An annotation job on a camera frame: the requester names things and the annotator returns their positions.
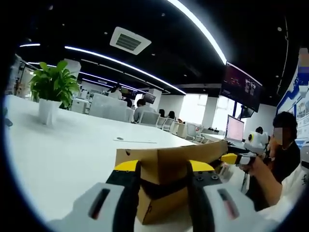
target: potted plant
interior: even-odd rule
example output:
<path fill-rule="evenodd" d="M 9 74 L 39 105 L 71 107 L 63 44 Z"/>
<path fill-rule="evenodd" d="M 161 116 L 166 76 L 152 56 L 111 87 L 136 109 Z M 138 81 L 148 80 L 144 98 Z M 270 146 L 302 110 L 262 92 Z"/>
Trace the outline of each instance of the potted plant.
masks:
<path fill-rule="evenodd" d="M 57 110 L 61 104 L 68 107 L 71 104 L 72 93 L 79 91 L 75 76 L 68 69 L 67 62 L 62 60 L 57 67 L 48 67 L 41 62 L 42 70 L 34 71 L 35 76 L 30 81 L 33 99 L 39 100 L 39 119 L 43 124 L 53 125 Z"/>

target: television screen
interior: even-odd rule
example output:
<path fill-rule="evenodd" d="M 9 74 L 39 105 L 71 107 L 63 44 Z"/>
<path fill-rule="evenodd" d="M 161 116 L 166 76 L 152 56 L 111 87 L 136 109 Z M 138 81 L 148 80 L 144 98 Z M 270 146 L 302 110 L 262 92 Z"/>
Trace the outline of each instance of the television screen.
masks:
<path fill-rule="evenodd" d="M 150 93 L 145 93 L 143 99 L 145 100 L 145 102 L 153 104 L 155 101 L 155 95 L 152 95 Z"/>
<path fill-rule="evenodd" d="M 240 115 L 238 116 L 238 119 L 251 117 L 251 116 L 253 115 L 253 113 L 254 113 L 254 110 L 249 109 L 249 108 L 246 107 L 246 106 L 242 106 L 242 107 L 241 107 L 241 113 L 240 113 Z"/>
<path fill-rule="evenodd" d="M 225 77 L 220 94 L 258 112 L 262 85 L 239 70 L 236 66 L 226 65 Z"/>

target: ceiling air vent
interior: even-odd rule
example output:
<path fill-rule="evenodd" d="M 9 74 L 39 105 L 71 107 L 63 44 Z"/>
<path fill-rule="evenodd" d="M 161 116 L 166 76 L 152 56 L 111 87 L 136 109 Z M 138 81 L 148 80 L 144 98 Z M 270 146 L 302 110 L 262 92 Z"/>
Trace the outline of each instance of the ceiling air vent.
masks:
<path fill-rule="evenodd" d="M 111 46 L 120 48 L 134 55 L 140 53 L 150 44 L 150 40 L 120 27 L 115 28 L 110 42 Z"/>

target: black ceiling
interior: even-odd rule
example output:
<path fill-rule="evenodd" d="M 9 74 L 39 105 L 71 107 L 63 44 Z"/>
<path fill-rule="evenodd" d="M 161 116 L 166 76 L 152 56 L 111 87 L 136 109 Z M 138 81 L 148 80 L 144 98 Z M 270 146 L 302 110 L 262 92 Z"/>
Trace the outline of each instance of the black ceiling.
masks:
<path fill-rule="evenodd" d="M 227 0 L 211 1 L 215 3 L 204 0 L 181 2 L 209 30 L 226 59 L 263 84 L 262 103 L 276 105 L 293 77 L 301 45 L 302 37 L 294 11 L 286 5 L 231 3 Z M 286 65 L 285 19 L 289 39 Z M 152 43 L 138 55 L 110 46 L 115 27 L 132 31 Z M 55 65 L 63 58 L 70 58 L 80 61 L 83 72 L 135 88 L 152 86 L 130 75 L 172 94 L 181 94 L 136 70 L 100 57 L 67 50 L 64 46 L 112 57 L 174 86 L 181 85 L 180 89 L 186 93 L 218 95 L 219 89 L 213 88 L 217 85 L 200 88 L 185 84 L 221 83 L 225 73 L 225 66 L 210 42 L 188 17 L 167 0 L 56 2 L 33 16 L 25 44 L 30 43 L 27 38 L 31 39 L 31 43 L 40 43 L 41 46 L 19 48 L 18 55 L 26 61 L 45 61 Z M 98 80 L 79 74 L 79 78 L 85 77 Z"/>

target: green leaves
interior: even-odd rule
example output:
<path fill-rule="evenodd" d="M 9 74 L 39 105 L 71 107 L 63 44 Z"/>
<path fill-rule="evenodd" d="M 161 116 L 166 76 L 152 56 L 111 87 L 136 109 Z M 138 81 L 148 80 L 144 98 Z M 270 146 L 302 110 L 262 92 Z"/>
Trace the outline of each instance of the green leaves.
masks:
<path fill-rule="evenodd" d="M 61 70 L 63 70 L 67 65 L 68 65 L 68 63 L 67 63 L 65 60 L 62 60 L 62 61 L 60 61 L 60 62 L 57 64 L 57 70 L 58 70 L 58 71 L 61 71 Z"/>
<path fill-rule="evenodd" d="M 40 62 L 40 67 L 47 72 L 49 70 L 49 67 L 47 66 L 47 64 L 45 62 Z"/>
<path fill-rule="evenodd" d="M 48 67 L 41 62 L 42 70 L 36 70 L 35 76 L 30 81 L 30 89 L 34 100 L 43 98 L 46 100 L 62 102 L 65 107 L 72 103 L 72 93 L 79 91 L 76 77 L 70 73 L 66 61 L 60 61 L 57 67 Z"/>

